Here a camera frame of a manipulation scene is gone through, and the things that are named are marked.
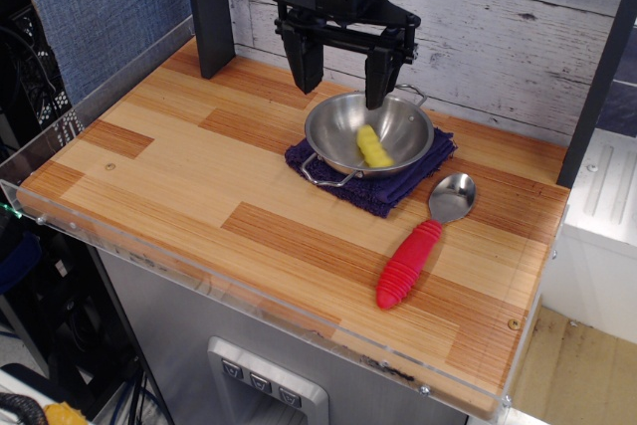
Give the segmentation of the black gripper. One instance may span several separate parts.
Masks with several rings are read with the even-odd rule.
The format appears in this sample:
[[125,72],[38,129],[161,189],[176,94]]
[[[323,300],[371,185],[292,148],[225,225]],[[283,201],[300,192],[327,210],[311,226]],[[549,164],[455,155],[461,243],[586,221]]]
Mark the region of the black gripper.
[[274,0],[281,36],[296,86],[312,92],[322,81],[323,48],[367,54],[365,102],[382,107],[402,63],[416,56],[420,18],[388,0]]

